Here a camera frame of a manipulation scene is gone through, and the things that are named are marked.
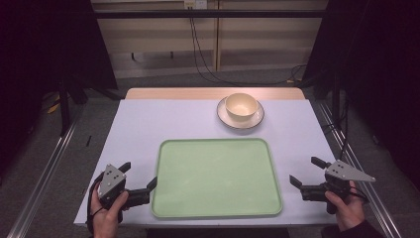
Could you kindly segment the person's left hand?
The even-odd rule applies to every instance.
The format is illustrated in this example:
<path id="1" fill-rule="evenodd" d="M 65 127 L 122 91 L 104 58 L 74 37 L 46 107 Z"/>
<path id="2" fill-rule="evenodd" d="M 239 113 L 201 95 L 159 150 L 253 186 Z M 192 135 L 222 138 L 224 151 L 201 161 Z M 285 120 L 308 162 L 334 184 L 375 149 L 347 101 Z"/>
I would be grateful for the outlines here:
<path id="1" fill-rule="evenodd" d="M 94 238 L 116 238 L 119 226 L 118 214 L 126 203 L 129 194 L 123 191 L 114 201 L 109 209 L 102 207 L 98 197 L 96 184 L 91 196 L 90 213 L 93 215 L 93 237 Z"/>

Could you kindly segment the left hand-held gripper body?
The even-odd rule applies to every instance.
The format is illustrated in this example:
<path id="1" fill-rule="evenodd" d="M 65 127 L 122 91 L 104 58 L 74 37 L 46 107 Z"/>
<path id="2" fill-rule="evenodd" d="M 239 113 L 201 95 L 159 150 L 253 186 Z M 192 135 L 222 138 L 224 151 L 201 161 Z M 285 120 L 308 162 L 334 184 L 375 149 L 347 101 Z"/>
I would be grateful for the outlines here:
<path id="1" fill-rule="evenodd" d="M 126 203 L 119 211 L 119 222 L 123 221 L 123 210 L 125 208 L 148 204 L 151 200 L 151 192 L 147 188 L 126 189 L 126 178 L 126 173 L 121 173 L 119 168 L 108 164 L 105 172 L 102 174 L 102 181 L 98 191 L 100 203 L 105 209 L 109 209 L 123 191 L 129 194 Z"/>

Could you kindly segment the green plastic tray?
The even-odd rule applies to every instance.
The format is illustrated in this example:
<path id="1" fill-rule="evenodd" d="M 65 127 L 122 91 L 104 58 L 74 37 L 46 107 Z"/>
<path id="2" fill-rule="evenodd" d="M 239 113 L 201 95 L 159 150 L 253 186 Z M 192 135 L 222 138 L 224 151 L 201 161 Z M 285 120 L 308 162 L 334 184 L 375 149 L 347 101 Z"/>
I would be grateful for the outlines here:
<path id="1" fill-rule="evenodd" d="M 281 209 L 265 140 L 167 140 L 160 145 L 154 216 L 271 216 Z"/>

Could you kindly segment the black metal stand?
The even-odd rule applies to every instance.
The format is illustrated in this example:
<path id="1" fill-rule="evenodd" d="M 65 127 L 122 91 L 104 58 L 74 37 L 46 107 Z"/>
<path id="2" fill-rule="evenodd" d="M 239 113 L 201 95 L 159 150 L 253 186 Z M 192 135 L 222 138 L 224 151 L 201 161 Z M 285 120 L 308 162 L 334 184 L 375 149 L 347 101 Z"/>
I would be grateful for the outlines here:
<path id="1" fill-rule="evenodd" d="M 332 116 L 334 127 L 341 128 L 340 113 L 340 68 L 337 66 L 334 71 L 334 86 L 332 90 Z"/>
<path id="2" fill-rule="evenodd" d="M 61 136 L 63 136 L 69 126 L 70 126 L 70 114 L 69 114 L 69 105 L 68 105 L 68 94 L 66 88 L 66 82 L 63 78 L 58 83 L 58 92 L 59 92 L 59 105 L 60 105 L 60 114 L 61 114 Z"/>

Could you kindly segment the person's right hand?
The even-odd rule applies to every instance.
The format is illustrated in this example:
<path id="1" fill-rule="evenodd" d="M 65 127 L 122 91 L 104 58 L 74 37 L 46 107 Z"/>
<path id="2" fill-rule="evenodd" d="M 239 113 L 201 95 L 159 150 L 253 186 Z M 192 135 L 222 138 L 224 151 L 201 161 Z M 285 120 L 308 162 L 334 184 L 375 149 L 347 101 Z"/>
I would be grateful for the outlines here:
<path id="1" fill-rule="evenodd" d="M 341 232 L 350 230 L 365 221 L 364 201 L 352 194 L 341 199 L 332 191 L 325 192 L 326 198 L 337 207 L 336 219 Z"/>

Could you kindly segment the white wall socket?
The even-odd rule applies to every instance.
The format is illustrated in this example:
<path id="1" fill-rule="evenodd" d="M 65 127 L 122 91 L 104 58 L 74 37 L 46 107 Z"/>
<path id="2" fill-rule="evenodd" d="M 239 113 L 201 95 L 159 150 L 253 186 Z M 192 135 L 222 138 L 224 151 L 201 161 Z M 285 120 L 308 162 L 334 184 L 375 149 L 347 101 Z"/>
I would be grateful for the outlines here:
<path id="1" fill-rule="evenodd" d="M 206 10 L 208 8 L 207 0 L 184 0 L 184 8 L 187 10 Z"/>

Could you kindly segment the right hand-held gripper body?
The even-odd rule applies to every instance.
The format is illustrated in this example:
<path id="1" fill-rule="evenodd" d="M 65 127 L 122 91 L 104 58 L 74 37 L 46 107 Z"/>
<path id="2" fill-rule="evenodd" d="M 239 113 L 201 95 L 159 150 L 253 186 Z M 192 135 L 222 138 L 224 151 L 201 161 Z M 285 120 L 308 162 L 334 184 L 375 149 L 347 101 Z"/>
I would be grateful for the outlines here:
<path id="1" fill-rule="evenodd" d="M 299 189 L 302 199 L 307 201 L 323 201 L 327 203 L 327 212 L 335 214 L 337 207 L 332 204 L 325 196 L 326 191 L 332 191 L 341 199 L 345 199 L 350 194 L 368 202 L 367 196 L 359 189 L 350 185 L 350 181 L 375 182 L 375 178 L 337 160 L 324 170 L 325 181 L 318 185 L 302 185 Z"/>

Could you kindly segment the cream bowl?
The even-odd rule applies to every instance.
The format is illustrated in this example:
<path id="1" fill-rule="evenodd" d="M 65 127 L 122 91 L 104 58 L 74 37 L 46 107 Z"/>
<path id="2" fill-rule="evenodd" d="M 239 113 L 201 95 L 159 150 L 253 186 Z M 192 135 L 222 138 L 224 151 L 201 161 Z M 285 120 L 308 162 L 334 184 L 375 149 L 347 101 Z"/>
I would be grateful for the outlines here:
<path id="1" fill-rule="evenodd" d="M 245 121 L 258 111 L 258 102 L 247 93 L 234 93 L 226 97 L 225 108 L 230 117 Z"/>

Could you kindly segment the aluminium floor rail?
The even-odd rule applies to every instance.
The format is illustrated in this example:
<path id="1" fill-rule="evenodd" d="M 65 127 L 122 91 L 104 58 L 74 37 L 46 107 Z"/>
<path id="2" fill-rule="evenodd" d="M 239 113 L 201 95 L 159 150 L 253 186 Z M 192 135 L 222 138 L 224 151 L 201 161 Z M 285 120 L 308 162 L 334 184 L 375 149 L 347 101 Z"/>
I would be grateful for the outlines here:
<path id="1" fill-rule="evenodd" d="M 341 158 L 351 166 L 355 167 L 358 170 L 364 171 L 362 164 L 358 160 L 356 154 L 354 153 L 353 148 L 348 143 L 347 136 L 345 133 L 333 126 L 333 116 L 332 111 L 328 107 L 326 102 L 321 102 L 319 104 L 319 109 L 328 124 L 328 129 L 330 134 L 334 137 L 335 142 L 340 148 Z M 359 181 L 358 187 L 367 195 L 369 200 L 369 206 L 378 221 L 384 235 L 387 238 L 402 238 L 391 214 L 388 212 L 388 209 L 385 207 L 384 203 L 379 198 L 378 193 L 374 189 L 372 183 L 366 181 Z"/>
<path id="2" fill-rule="evenodd" d="M 48 160 L 48 163 L 43 170 L 43 173 L 36 183 L 35 188 L 31 192 L 28 200 L 19 213 L 16 221 L 14 222 L 7 238 L 25 238 L 28 230 L 35 218 L 35 215 L 42 203 L 42 200 L 47 192 L 47 189 L 52 181 L 53 175 L 63 157 L 70 140 L 72 139 L 75 128 L 83 114 L 84 108 L 77 109 L 72 116 L 68 128 L 64 134 L 59 137 L 57 144 Z"/>

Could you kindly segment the dark curtain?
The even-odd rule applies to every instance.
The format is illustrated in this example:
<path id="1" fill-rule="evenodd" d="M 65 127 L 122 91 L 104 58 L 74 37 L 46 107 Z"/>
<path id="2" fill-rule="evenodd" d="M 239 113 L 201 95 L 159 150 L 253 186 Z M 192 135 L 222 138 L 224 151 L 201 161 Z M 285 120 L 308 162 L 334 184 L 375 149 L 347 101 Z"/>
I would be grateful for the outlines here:
<path id="1" fill-rule="evenodd" d="M 420 0 L 328 0 L 303 82 L 345 90 L 420 190 Z"/>
<path id="2" fill-rule="evenodd" d="M 117 87 L 91 0 L 0 0 L 0 177 L 61 84 Z"/>

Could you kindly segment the pale table cover sheet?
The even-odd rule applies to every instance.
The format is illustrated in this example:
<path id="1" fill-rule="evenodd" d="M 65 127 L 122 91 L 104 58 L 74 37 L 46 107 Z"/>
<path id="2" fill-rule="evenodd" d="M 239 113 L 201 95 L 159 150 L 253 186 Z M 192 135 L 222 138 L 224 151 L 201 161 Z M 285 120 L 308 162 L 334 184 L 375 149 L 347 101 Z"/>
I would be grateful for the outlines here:
<path id="1" fill-rule="evenodd" d="M 217 116 L 220 100 L 127 99 L 121 101 L 96 170 L 130 162 L 127 187 L 138 189 L 157 177 L 158 151 L 167 140 L 263 139 L 276 172 L 282 209 L 271 216 L 158 218 L 152 201 L 123 216 L 125 225 L 148 228 L 241 227 L 333 224 L 323 202 L 305 201 L 289 176 L 305 184 L 324 182 L 324 172 L 312 157 L 333 162 L 334 155 L 307 100 L 265 100 L 264 117 L 251 129 L 234 129 Z"/>

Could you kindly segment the white plate with dark rim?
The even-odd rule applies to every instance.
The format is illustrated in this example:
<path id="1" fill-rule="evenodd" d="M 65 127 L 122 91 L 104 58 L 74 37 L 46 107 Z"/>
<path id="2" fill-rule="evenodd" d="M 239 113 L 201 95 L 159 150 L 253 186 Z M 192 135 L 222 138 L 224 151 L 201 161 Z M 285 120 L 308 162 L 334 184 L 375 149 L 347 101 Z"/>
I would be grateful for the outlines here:
<path id="1" fill-rule="evenodd" d="M 217 105 L 217 116 L 219 120 L 228 127 L 234 129 L 251 129 L 257 127 L 263 121 L 263 107 L 260 103 L 258 103 L 258 107 L 259 108 L 257 112 L 250 119 L 239 121 L 228 114 L 228 110 L 225 105 L 225 99 L 222 99 Z"/>

